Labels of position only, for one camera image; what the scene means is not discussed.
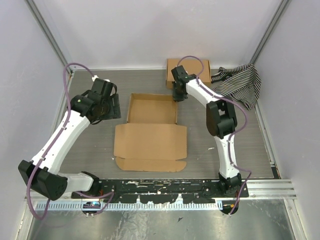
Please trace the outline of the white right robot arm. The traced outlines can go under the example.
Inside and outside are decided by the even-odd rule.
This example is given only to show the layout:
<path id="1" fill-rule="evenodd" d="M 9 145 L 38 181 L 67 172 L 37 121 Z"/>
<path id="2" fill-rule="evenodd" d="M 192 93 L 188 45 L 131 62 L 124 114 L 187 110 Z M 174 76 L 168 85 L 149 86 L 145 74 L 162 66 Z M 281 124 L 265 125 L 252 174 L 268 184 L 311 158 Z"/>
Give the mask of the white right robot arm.
<path id="1" fill-rule="evenodd" d="M 231 100 L 215 93 L 195 74 L 188 74 L 182 65 L 171 70 L 172 96 L 175 102 L 194 97 L 205 107 L 206 128 L 216 142 L 219 156 L 218 186 L 225 197 L 239 196 L 242 176 L 236 163 L 234 133 L 238 125 Z"/>

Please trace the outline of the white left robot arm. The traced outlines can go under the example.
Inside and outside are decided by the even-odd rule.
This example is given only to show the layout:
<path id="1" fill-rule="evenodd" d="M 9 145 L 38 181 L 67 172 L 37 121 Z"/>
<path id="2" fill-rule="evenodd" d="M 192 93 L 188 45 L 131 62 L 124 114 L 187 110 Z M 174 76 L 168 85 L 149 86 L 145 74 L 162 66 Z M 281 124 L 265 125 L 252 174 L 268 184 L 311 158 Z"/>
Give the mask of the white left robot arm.
<path id="1" fill-rule="evenodd" d="M 100 179 L 86 171 L 61 173 L 61 165 L 80 134 L 104 120 L 121 118 L 117 86 L 108 79 L 92 78 L 92 88 L 73 97 L 64 117 L 44 147 L 18 166 L 27 187 L 51 201 L 64 193 L 82 192 L 88 198 L 101 194 Z"/>

